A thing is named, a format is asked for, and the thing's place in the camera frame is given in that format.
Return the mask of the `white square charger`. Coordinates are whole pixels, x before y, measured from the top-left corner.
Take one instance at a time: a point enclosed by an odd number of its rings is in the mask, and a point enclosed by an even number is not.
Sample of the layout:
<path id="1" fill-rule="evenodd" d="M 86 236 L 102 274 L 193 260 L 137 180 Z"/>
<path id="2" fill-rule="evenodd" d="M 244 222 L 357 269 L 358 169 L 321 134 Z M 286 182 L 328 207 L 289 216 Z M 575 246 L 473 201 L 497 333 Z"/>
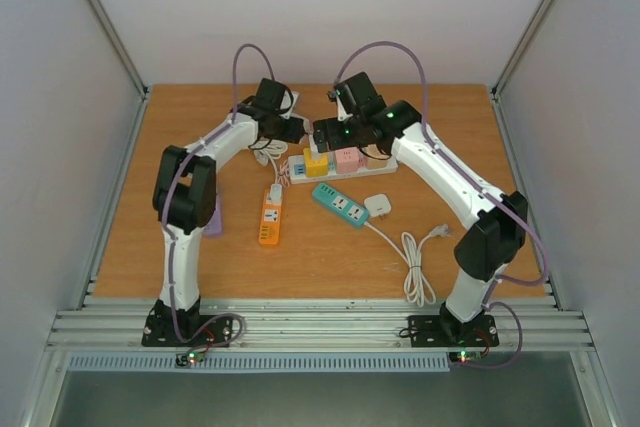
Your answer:
<path id="1" fill-rule="evenodd" d="M 322 149 L 319 147 L 319 144 L 316 142 L 315 135 L 310 133 L 308 136 L 309 139 L 309 150 L 311 158 L 317 160 L 323 154 Z"/>

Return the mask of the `pink cube socket adapter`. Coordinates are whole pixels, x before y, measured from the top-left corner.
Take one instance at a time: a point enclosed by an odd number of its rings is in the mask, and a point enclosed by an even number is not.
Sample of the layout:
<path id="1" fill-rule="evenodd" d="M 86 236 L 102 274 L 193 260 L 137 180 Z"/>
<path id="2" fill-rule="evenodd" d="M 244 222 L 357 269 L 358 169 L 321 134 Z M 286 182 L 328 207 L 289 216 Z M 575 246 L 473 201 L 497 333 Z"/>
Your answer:
<path id="1" fill-rule="evenodd" d="M 337 174 L 356 172 L 360 162 L 359 151 L 355 147 L 336 150 L 334 152 L 334 161 Z"/>

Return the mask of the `yellow cube socket adapter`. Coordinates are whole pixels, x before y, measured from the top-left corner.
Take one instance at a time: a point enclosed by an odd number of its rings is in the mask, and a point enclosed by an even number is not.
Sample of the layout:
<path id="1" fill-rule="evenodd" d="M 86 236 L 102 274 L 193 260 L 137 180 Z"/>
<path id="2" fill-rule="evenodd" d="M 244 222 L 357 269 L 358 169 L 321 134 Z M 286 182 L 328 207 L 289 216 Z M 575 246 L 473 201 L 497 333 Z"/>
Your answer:
<path id="1" fill-rule="evenodd" d="M 303 149 L 305 175 L 308 178 L 324 177 L 329 173 L 329 158 L 326 153 Z"/>

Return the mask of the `beige cube socket adapter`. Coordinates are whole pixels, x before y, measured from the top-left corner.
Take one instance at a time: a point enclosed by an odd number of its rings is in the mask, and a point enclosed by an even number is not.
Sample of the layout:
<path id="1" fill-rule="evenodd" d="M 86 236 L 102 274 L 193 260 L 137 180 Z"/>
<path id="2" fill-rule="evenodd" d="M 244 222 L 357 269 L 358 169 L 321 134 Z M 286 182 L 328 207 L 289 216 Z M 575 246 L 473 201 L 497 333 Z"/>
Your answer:
<path id="1" fill-rule="evenodd" d="M 389 158 L 372 157 L 369 155 L 364 156 L 366 168 L 369 170 L 376 170 L 385 168 L 388 164 Z"/>

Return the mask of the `small white usb charger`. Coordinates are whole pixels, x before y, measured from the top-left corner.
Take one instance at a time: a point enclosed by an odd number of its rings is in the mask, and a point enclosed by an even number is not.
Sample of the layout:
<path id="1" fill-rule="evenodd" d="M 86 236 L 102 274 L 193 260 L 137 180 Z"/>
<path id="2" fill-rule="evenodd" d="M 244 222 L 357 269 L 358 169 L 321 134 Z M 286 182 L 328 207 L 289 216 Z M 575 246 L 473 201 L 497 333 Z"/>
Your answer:
<path id="1" fill-rule="evenodd" d="M 268 193 L 268 203 L 271 205 L 280 205 L 283 199 L 283 186 L 279 183 L 271 185 Z"/>

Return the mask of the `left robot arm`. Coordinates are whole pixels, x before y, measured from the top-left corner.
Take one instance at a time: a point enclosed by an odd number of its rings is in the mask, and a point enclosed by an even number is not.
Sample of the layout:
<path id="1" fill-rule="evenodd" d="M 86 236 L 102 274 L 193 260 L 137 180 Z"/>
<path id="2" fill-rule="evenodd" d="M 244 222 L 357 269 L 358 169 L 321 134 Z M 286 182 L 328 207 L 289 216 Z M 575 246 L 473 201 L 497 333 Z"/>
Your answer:
<path id="1" fill-rule="evenodd" d="M 151 318 L 179 345 L 195 342 L 205 325 L 197 271 L 201 237 L 216 210 L 217 173 L 261 140 L 300 142 L 305 129 L 292 114 L 296 100 L 288 86 L 264 78 L 210 133 L 162 153 L 152 206 L 164 237 L 164 279 Z"/>

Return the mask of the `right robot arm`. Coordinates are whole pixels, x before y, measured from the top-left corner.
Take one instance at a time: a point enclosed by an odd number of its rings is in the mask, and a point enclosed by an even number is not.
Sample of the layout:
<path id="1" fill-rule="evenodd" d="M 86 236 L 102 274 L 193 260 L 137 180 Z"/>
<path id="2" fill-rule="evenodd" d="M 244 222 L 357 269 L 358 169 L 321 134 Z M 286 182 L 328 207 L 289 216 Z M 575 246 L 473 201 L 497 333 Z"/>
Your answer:
<path id="1" fill-rule="evenodd" d="M 467 341 L 492 285 L 525 243 L 526 198 L 481 180 L 436 140 L 416 108 L 405 100 L 387 104 L 366 73 L 336 82 L 328 98 L 337 114 L 313 124 L 319 151 L 376 146 L 426 182 L 465 228 L 454 249 L 458 275 L 440 307 L 439 324 L 449 344 Z"/>

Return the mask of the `white round plug charger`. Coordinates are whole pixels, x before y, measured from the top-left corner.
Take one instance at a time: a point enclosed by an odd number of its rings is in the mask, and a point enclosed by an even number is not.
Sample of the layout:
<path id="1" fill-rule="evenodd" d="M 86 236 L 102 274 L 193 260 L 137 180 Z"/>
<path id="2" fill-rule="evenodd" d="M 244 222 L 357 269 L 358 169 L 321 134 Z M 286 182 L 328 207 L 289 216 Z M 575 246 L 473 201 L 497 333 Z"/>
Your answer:
<path id="1" fill-rule="evenodd" d="M 375 194 L 364 200 L 364 207 L 372 218 L 383 219 L 389 215 L 392 205 L 386 194 Z"/>

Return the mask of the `white cube charger back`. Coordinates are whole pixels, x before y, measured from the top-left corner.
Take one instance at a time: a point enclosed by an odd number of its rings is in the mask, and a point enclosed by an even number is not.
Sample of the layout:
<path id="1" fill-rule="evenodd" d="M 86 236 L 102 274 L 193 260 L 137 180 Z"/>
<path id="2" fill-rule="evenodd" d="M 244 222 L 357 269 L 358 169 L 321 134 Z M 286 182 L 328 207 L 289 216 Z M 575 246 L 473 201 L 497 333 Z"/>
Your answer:
<path id="1" fill-rule="evenodd" d="M 289 90 L 287 93 L 287 98 L 289 100 L 289 106 L 286 108 L 286 112 L 293 113 L 295 105 L 299 99 L 299 93 L 297 91 Z"/>

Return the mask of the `white long power strip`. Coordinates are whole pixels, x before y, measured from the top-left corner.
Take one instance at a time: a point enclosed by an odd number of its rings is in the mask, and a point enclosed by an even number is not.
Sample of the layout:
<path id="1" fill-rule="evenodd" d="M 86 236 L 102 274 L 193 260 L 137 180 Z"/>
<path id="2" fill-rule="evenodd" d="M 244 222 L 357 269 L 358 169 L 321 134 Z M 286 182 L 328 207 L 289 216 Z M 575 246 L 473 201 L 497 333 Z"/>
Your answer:
<path id="1" fill-rule="evenodd" d="M 327 152 L 318 160 L 312 160 L 309 149 L 305 148 L 301 155 L 291 155 L 285 163 L 285 173 L 292 184 L 390 174 L 397 168 L 394 159 L 373 159 L 355 148 Z"/>

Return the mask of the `teal power strip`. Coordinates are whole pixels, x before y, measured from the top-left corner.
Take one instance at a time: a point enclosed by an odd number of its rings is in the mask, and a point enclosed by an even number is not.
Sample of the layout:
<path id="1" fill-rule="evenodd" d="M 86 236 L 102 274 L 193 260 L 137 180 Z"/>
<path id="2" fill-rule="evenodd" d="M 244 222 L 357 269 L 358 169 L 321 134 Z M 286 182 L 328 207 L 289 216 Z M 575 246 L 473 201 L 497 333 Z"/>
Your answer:
<path id="1" fill-rule="evenodd" d="M 318 205 L 356 229 L 362 228 L 369 220 L 370 213 L 364 206 L 327 183 L 319 183 L 311 195 Z"/>

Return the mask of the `orange power strip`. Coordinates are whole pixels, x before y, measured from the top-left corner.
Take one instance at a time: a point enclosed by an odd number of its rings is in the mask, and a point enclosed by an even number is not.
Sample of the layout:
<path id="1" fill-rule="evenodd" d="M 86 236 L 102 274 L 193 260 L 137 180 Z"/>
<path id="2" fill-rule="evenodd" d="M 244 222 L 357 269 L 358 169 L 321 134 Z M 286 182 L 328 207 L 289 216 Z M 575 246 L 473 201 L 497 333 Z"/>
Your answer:
<path id="1" fill-rule="evenodd" d="M 282 203 L 280 205 L 268 203 L 269 189 L 264 194 L 258 233 L 258 242 L 262 246 L 276 246 L 280 238 Z"/>

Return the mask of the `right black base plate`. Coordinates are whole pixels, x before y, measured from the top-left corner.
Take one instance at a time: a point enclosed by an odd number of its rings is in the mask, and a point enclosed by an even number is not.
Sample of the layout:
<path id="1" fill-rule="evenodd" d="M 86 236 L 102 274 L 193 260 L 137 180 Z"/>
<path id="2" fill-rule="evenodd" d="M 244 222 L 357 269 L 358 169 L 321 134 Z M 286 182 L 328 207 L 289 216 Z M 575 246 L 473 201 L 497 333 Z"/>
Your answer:
<path id="1" fill-rule="evenodd" d="M 411 315 L 407 317 L 407 327 L 403 333 L 408 335 L 411 346 L 415 348 L 484 348 L 500 345 L 495 320 L 489 315 L 481 315 L 451 336 L 445 332 L 438 315 Z"/>

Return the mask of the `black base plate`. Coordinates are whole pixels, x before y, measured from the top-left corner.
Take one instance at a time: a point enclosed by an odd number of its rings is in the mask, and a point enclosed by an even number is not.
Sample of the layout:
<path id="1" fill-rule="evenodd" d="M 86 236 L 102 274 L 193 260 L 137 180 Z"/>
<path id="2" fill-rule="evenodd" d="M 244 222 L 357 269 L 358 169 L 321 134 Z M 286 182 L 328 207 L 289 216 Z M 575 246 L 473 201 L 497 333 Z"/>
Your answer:
<path id="1" fill-rule="evenodd" d="M 407 317 L 407 327 L 403 333 L 408 335 L 411 346 L 415 348 L 484 348 L 500 345 L 495 320 L 489 315 L 481 315 L 451 336 L 445 332 L 438 315 L 411 315 Z"/>
<path id="2" fill-rule="evenodd" d="M 143 328 L 143 347 L 196 347 L 213 343 L 225 347 L 235 332 L 230 316 L 201 315 L 193 326 L 180 327 L 182 342 L 175 333 L 171 316 L 150 315 Z"/>

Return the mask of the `aluminium rail frame front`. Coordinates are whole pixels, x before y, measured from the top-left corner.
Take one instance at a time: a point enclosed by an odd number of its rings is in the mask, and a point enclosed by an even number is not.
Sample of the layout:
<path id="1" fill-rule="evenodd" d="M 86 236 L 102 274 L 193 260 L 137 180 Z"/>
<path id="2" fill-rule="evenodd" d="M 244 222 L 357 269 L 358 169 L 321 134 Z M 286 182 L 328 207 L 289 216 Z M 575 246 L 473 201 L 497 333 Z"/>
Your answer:
<path id="1" fill-rule="evenodd" d="M 406 351 L 398 332 L 420 309 L 397 299 L 205 299 L 204 313 L 235 313 L 246 328 L 232 348 L 240 351 Z M 78 310 L 60 311 L 46 341 L 59 349 L 138 350 L 151 308 L 146 298 L 89 296 Z M 506 299 L 491 311 L 499 351 L 592 351 L 584 315 L 558 309 L 550 296 Z"/>

